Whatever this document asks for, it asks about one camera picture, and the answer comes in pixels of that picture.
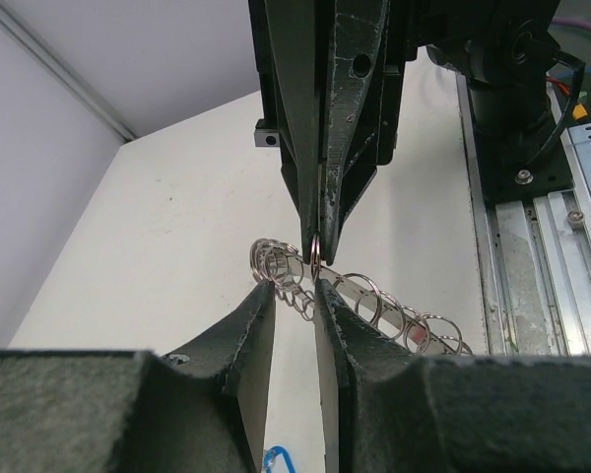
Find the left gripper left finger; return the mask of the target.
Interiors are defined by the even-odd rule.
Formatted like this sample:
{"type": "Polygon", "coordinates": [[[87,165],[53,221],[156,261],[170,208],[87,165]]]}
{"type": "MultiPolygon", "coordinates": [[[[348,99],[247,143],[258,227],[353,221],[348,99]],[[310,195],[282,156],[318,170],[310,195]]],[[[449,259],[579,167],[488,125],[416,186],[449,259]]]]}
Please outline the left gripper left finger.
{"type": "Polygon", "coordinates": [[[165,356],[0,351],[0,472],[257,472],[276,304],[259,283],[165,356]]]}

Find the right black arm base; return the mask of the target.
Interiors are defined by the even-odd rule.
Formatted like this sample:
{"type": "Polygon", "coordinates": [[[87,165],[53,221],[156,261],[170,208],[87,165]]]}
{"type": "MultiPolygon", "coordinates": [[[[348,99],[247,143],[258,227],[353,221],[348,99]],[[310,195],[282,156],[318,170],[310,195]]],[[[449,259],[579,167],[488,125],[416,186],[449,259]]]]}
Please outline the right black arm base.
{"type": "Polygon", "coordinates": [[[466,82],[473,140],[484,200],[501,204],[566,190],[572,172],[556,129],[545,84],[496,88],[466,82]]]}

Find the metal disc with keyrings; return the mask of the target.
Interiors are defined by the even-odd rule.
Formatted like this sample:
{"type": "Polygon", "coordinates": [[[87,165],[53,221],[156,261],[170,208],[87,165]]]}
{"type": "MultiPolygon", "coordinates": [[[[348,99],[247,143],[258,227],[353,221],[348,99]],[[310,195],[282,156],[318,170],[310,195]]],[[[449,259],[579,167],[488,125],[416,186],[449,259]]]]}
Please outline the metal disc with keyrings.
{"type": "Polygon", "coordinates": [[[472,349],[452,320],[401,304],[361,273],[311,268],[298,249],[272,238],[252,243],[249,266],[255,281],[270,281],[276,296],[310,321],[314,312],[313,278],[327,280],[349,308],[373,328],[417,355],[471,356],[472,349]]]}

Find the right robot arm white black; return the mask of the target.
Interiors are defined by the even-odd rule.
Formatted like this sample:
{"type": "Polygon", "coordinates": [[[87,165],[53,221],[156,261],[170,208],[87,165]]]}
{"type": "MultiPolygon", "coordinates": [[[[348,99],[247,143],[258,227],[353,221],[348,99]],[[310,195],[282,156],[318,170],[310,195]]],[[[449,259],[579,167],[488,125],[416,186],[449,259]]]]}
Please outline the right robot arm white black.
{"type": "Polygon", "coordinates": [[[263,115],[305,259],[335,260],[343,226],[397,140],[420,48],[460,74],[484,199],[563,188],[558,153],[585,66],[550,35],[554,1],[267,1],[248,5],[263,115]]]}

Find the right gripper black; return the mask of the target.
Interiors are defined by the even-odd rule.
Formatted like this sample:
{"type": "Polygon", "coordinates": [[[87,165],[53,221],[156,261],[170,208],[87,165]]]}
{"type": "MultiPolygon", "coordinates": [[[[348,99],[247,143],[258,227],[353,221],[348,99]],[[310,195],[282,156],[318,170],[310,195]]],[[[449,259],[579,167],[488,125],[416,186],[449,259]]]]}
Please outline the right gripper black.
{"type": "Polygon", "coordinates": [[[346,217],[390,163],[421,1],[251,1],[262,116],[310,251],[335,260],[346,217]]]}

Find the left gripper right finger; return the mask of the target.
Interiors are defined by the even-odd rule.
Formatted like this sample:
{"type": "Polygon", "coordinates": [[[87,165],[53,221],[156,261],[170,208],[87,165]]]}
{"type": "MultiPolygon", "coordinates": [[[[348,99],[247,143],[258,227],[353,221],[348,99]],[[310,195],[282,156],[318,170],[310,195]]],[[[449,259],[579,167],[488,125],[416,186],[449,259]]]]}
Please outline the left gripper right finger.
{"type": "Polygon", "coordinates": [[[591,357],[417,356],[315,286],[329,472],[591,472],[591,357]]]}

